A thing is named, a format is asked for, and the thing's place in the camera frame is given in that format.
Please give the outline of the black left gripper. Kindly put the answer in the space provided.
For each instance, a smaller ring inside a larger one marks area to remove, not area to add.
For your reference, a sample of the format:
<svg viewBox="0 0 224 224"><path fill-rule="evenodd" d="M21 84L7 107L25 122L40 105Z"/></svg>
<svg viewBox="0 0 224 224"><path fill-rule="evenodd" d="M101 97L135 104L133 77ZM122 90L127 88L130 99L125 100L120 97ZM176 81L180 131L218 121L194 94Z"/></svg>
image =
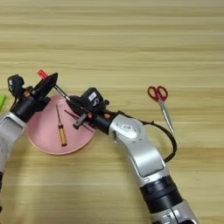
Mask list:
<svg viewBox="0 0 224 224"><path fill-rule="evenodd" d="M43 111L50 102L51 99L47 95L56 85L57 79L58 74L54 73L41 80L36 87L11 90L15 101L10 112L28 123L35 113Z"/></svg>

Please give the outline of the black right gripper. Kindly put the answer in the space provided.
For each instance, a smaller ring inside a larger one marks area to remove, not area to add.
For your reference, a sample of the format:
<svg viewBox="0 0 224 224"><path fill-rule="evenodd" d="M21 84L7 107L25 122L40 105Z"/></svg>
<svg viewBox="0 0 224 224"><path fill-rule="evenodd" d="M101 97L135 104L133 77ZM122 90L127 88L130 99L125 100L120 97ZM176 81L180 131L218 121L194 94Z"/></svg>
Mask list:
<svg viewBox="0 0 224 224"><path fill-rule="evenodd" d="M116 112L106 109L108 105L109 102L107 100L94 99L89 101L79 96L71 95L69 107L80 116L73 126L78 129L82 124L87 123L90 127L98 129L107 135L110 124L117 116Z"/></svg>

